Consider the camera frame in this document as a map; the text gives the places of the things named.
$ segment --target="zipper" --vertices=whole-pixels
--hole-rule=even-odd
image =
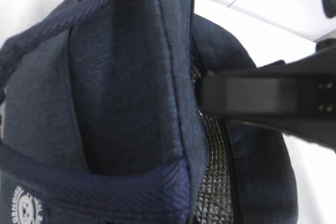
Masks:
[[[206,73],[206,68],[202,60],[202,56],[199,52],[197,47],[197,43],[192,33],[192,19],[194,13],[194,1],[191,0],[191,11],[190,11],[190,48],[191,48],[191,56],[194,59],[195,65],[199,68],[201,75],[203,76]],[[195,92],[197,96],[197,90],[201,88],[201,82],[198,80],[195,83]],[[240,202],[239,202],[239,194],[237,188],[237,176],[236,176],[236,168],[235,168],[235,159],[233,154],[232,145],[230,142],[230,134],[228,125],[224,120],[218,120],[220,125],[220,131],[223,134],[224,146],[226,150],[226,158],[228,164],[228,171],[229,171],[229,181],[230,181],[230,197],[232,203],[232,210],[233,210],[233,222],[234,224],[243,224],[242,213],[240,209]]]
[[[233,148],[230,142],[230,134],[227,123],[222,119],[219,121],[222,133],[224,134],[224,144],[226,147],[226,156],[228,162],[228,169],[230,174],[230,190],[231,190],[231,202],[233,208],[233,220],[234,224],[243,224],[243,217],[240,209],[240,200],[238,193],[238,181],[236,174],[236,164],[233,154]]]

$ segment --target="stitching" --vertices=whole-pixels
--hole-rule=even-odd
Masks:
[[[171,73],[171,77],[172,77],[174,100],[175,100],[176,113],[177,113],[177,123],[178,123],[178,126],[179,126],[178,131],[179,131],[179,135],[180,135],[181,144],[183,146],[184,139],[183,139],[183,133],[182,133],[182,126],[181,126],[182,124],[181,124],[181,117],[180,117],[180,106],[179,106],[179,101],[178,101],[177,95],[176,95],[176,84],[175,84],[176,79],[175,79],[174,71],[173,71],[172,48],[171,48],[171,45],[169,43],[169,37],[168,37],[167,30],[166,30],[166,25],[165,25],[165,22],[164,22],[164,18],[163,18],[163,8],[162,8],[160,0],[157,0],[157,3],[159,5],[160,19],[161,19],[161,23],[163,24],[163,32],[164,32],[164,36],[165,36],[165,39],[166,39],[165,40],[166,45],[167,45],[167,48],[168,48],[168,51],[169,51],[170,73]]]

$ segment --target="logo patch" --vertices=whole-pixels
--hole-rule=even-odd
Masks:
[[[13,224],[42,224],[43,206],[39,199],[16,187],[12,200]]]

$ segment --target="black mesh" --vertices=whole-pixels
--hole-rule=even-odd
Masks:
[[[192,66],[192,77],[194,88],[197,89],[201,72],[195,65]],[[198,192],[194,223],[232,224],[234,220],[225,134],[216,117],[205,114],[201,116],[206,129],[208,164]]]

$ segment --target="fabric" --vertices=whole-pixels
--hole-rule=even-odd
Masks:
[[[295,223],[281,135],[213,119],[210,146],[191,55],[200,76],[254,67],[193,0],[65,0],[9,39],[2,223]]]

